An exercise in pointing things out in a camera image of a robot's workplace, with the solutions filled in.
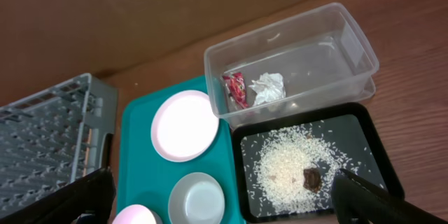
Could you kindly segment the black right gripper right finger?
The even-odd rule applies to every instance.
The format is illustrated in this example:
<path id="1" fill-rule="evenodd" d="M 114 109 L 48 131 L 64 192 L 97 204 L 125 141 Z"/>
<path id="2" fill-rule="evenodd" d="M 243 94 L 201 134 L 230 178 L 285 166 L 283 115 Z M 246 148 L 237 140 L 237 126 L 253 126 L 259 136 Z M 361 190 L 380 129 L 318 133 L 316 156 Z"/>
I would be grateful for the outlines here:
<path id="1" fill-rule="evenodd" d="M 331 199 L 337 221 L 343 224 L 447 224 L 346 169 L 335 174 Z"/>

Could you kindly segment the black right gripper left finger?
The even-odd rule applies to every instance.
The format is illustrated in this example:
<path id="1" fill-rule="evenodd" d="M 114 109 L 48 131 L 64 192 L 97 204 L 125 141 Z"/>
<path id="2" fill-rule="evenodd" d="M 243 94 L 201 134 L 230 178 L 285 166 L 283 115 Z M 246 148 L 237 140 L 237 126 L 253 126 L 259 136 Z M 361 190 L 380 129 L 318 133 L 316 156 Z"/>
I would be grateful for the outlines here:
<path id="1" fill-rule="evenodd" d="M 113 174 L 101 168 L 3 217 L 1 224 L 72 223 L 83 214 L 88 223 L 107 223 L 115 196 Z"/>

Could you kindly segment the small pink saucer plate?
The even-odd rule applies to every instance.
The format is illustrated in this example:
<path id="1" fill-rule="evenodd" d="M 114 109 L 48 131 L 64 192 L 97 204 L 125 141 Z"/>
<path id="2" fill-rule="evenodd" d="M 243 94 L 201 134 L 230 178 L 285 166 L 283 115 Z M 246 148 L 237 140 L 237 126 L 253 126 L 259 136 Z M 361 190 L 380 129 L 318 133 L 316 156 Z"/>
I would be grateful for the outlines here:
<path id="1" fill-rule="evenodd" d="M 112 224 L 162 224 L 162 219 L 147 207 L 133 204 L 122 209 Z"/>

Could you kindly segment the brown food scrap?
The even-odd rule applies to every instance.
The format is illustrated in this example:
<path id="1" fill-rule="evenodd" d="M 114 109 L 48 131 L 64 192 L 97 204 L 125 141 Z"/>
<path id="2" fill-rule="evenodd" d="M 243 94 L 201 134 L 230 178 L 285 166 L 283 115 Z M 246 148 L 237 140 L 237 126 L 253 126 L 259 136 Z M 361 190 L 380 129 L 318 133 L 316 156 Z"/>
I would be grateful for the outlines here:
<path id="1" fill-rule="evenodd" d="M 322 186 L 321 174 L 317 168 L 308 168 L 303 171 L 303 187 L 313 193 L 317 193 Z"/>

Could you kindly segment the wooden chopstick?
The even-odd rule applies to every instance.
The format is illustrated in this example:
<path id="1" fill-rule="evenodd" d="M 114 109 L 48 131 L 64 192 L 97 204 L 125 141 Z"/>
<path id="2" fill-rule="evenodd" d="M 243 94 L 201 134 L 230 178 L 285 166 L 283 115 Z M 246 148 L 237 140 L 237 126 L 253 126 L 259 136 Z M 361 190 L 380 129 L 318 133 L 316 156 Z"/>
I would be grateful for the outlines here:
<path id="1" fill-rule="evenodd" d="M 88 174 L 88 163 L 89 163 L 89 157 L 90 157 L 91 141 L 92 141 L 92 129 L 89 129 L 87 136 L 83 140 L 83 146 L 85 147 L 85 157 L 84 157 L 84 161 L 83 161 L 83 175 L 84 176 Z"/>

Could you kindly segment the white rice grains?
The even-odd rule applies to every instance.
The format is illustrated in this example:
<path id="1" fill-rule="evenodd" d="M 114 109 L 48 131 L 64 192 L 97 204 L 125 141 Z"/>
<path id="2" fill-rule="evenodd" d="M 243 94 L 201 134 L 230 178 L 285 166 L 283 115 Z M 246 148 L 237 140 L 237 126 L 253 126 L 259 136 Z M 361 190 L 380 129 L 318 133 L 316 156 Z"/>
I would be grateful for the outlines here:
<path id="1" fill-rule="evenodd" d="M 341 162 L 331 157 L 332 151 L 322 139 L 305 133 L 280 134 L 266 143 L 255 166 L 257 182 L 276 211 L 313 210 L 315 194 L 303 187 L 303 171 L 317 168 L 322 183 L 332 187 Z"/>

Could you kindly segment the grey-green ceramic bowl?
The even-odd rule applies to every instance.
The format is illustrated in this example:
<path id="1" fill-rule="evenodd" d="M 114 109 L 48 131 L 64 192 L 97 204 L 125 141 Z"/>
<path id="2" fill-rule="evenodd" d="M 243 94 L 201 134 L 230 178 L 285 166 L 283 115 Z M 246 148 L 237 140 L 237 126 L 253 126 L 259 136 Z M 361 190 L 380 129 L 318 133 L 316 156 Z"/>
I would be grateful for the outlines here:
<path id="1" fill-rule="evenodd" d="M 170 193 L 168 215 L 172 224 L 219 224 L 224 213 L 223 189 L 208 174 L 187 174 Z"/>

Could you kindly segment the large white round plate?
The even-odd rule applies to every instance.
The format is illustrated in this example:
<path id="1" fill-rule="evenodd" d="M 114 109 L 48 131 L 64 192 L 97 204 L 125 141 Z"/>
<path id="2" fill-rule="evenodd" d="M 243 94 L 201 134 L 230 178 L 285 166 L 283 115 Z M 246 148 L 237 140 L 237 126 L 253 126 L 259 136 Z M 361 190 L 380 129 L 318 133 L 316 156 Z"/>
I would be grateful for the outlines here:
<path id="1" fill-rule="evenodd" d="M 170 162 L 198 158 L 214 142 L 219 119 L 209 96 L 198 90 L 177 92 L 162 103 L 153 117 L 150 137 L 155 151 Z"/>

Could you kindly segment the white napkin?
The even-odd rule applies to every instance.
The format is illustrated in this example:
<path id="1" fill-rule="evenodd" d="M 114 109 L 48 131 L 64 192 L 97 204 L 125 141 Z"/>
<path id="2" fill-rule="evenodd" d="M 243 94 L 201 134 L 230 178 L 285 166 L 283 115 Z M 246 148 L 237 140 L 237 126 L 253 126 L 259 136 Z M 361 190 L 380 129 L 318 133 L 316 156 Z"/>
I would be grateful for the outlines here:
<path id="1" fill-rule="evenodd" d="M 249 87 L 255 92 L 253 106 L 274 102 L 286 97 L 284 77 L 280 73 L 263 73 Z"/>

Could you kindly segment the red snack wrapper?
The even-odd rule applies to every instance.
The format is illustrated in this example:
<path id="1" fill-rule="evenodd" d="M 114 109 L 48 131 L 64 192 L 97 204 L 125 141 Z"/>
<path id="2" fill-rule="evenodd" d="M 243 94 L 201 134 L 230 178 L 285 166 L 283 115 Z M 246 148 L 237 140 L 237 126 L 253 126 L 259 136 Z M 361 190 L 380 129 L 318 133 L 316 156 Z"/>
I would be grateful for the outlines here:
<path id="1" fill-rule="evenodd" d="M 223 75 L 222 79 L 230 99 L 231 105 L 236 109 L 247 109 L 249 105 L 246 100 L 246 86 L 244 76 L 240 72 Z"/>

